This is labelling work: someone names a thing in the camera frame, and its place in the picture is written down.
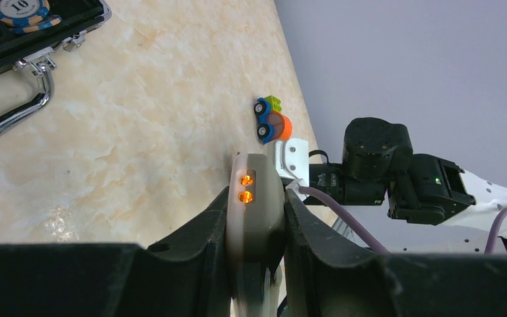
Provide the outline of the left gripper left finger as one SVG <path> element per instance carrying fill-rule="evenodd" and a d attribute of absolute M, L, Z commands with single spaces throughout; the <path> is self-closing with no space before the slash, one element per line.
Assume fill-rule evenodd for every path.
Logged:
<path fill-rule="evenodd" d="M 0 244 L 0 316 L 228 316 L 227 199 L 147 248 Z"/>

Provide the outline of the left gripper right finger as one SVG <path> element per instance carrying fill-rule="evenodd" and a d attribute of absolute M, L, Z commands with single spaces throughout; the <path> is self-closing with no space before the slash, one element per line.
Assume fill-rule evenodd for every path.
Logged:
<path fill-rule="evenodd" d="M 375 254 L 285 194 L 290 316 L 507 316 L 507 256 Z"/>

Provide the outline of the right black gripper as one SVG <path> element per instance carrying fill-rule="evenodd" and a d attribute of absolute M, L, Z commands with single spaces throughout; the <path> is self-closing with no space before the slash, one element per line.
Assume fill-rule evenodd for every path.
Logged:
<path fill-rule="evenodd" d="M 313 150 L 308 157 L 323 156 L 325 162 L 310 163 L 309 186 L 331 196 L 341 205 L 380 206 L 384 202 L 386 187 L 381 182 L 362 182 L 347 176 L 342 164 L 329 162 L 323 150 Z"/>

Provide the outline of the white remote control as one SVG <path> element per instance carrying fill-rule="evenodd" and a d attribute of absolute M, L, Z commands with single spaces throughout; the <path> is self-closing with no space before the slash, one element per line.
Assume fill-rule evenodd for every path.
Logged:
<path fill-rule="evenodd" d="M 236 316 L 275 316 L 285 251 L 284 191 L 270 158 L 242 153 L 233 162 L 225 250 Z"/>

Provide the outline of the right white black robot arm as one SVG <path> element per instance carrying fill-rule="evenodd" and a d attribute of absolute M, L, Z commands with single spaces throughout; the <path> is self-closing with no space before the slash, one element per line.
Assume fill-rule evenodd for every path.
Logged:
<path fill-rule="evenodd" d="M 507 188 L 450 160 L 414 153 L 400 123 L 354 119 L 342 161 L 310 164 L 308 183 L 344 206 L 387 203 L 391 219 L 484 230 L 487 250 L 496 240 L 507 248 Z"/>

